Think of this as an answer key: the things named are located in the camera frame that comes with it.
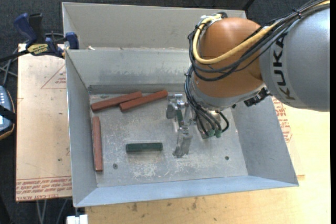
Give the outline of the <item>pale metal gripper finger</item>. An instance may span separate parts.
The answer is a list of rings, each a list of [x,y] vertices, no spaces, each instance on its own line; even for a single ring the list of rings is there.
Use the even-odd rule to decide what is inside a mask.
[[[182,153],[188,154],[193,135],[190,133],[189,128],[182,129]]]
[[[183,151],[183,131],[181,128],[179,128],[178,132],[177,132],[177,142],[176,142],[176,148],[173,151],[173,156],[175,158],[181,158],[184,155],[184,151]]]

